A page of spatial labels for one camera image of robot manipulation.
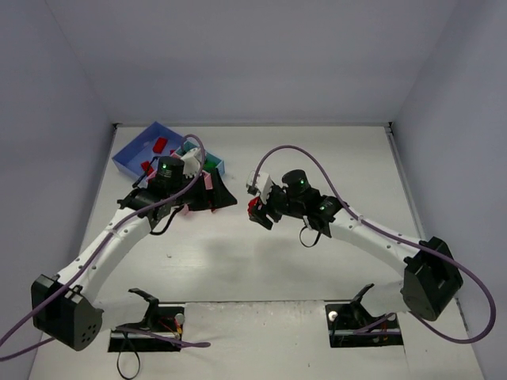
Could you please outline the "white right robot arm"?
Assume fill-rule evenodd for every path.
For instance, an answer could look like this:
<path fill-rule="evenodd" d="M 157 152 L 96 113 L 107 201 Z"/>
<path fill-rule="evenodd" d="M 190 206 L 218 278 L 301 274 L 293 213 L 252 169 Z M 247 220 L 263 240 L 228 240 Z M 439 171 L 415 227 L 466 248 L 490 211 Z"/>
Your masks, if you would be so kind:
<path fill-rule="evenodd" d="M 368 228 L 341 205 L 337 197 L 312 188 L 305 172 L 286 173 L 275 184 L 264 172 L 251 172 L 246 182 L 254 198 L 248 206 L 251 221 L 270 230 L 282 217 L 301 219 L 319 236 L 348 243 L 383 262 L 399 280 L 364 286 L 349 306 L 362 326 L 388 313 L 411 312 L 435 321 L 463 285 L 459 270 L 450 260 L 448 245 L 437 237 L 419 241 L 395 232 L 382 235 L 377 226 Z"/>

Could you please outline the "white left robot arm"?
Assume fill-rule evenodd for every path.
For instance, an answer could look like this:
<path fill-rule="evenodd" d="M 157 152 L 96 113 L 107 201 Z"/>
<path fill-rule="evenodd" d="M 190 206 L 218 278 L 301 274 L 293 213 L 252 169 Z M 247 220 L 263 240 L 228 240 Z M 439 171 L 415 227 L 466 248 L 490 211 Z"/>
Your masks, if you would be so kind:
<path fill-rule="evenodd" d="M 32 284 L 34 326 L 79 352 L 101 331 L 152 330 L 158 320 L 159 300 L 139 288 L 124 298 L 98 299 L 100 289 L 126 255 L 177 208 L 216 210 L 237 204 L 217 169 L 210 170 L 212 186 L 204 175 L 184 174 L 189 162 L 163 157 L 145 187 L 134 187 L 123 199 L 109 224 L 78 257 L 49 277 L 40 275 Z"/>

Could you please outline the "red bottom lego brick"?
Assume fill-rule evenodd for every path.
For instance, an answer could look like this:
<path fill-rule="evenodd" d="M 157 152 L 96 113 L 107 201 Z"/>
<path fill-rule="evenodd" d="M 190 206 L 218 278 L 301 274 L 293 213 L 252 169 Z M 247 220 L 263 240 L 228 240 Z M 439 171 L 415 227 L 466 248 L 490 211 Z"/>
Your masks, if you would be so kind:
<path fill-rule="evenodd" d="M 164 151 L 165 147 L 166 147 L 166 144 L 168 142 L 168 139 L 167 138 L 164 138 L 164 137 L 159 137 L 156 142 L 154 143 L 153 145 L 153 149 L 152 151 L 155 153 L 155 154 L 160 154 L 161 152 Z"/>

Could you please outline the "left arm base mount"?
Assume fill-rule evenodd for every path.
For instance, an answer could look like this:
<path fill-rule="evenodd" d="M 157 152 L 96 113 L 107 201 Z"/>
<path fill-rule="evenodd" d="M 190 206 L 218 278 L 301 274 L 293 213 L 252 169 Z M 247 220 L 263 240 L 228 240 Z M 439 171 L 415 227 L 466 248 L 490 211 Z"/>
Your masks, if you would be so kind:
<path fill-rule="evenodd" d="M 130 329 L 146 331 L 155 335 L 169 337 L 174 340 L 182 340 L 183 324 L 185 323 L 185 305 L 162 303 L 156 314 L 152 317 L 149 325 L 140 323 L 127 324 Z M 152 336 L 138 332 L 121 332 L 113 330 L 109 334 L 107 352 L 179 352 L 181 347 L 165 340 L 159 340 Z"/>

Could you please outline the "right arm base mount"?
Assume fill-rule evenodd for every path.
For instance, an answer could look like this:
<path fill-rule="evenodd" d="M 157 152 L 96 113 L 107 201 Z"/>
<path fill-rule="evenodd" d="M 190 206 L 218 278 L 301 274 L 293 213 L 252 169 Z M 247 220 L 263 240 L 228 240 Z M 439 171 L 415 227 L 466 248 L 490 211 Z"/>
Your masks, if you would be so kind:
<path fill-rule="evenodd" d="M 382 348 L 403 346 L 396 314 L 371 317 L 352 303 L 325 304 L 331 348 Z"/>

